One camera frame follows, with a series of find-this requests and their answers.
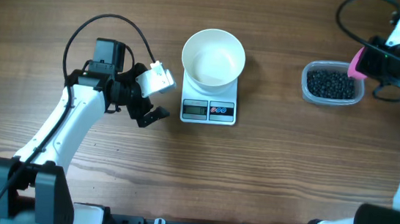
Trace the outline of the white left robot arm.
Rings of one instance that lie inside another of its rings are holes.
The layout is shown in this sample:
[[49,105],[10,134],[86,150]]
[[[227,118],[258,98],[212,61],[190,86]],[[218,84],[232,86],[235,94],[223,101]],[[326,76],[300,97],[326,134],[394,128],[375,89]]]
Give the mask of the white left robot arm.
[[13,157],[0,157],[0,224],[103,224],[105,210],[74,204],[66,173],[85,135],[106,113],[126,107],[139,127],[170,113],[149,96],[175,88],[159,61],[133,63],[123,42],[98,38],[94,57],[65,79],[62,97],[37,134]]

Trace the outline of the pink scoop blue handle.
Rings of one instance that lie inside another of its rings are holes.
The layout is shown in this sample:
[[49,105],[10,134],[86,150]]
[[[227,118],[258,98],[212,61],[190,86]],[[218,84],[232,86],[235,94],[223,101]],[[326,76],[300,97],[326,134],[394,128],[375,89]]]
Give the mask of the pink scoop blue handle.
[[363,50],[365,48],[362,47],[353,57],[349,64],[349,69],[347,70],[347,75],[350,78],[358,79],[358,80],[365,80],[367,76],[357,70],[358,62],[360,61],[360,57],[363,54]]

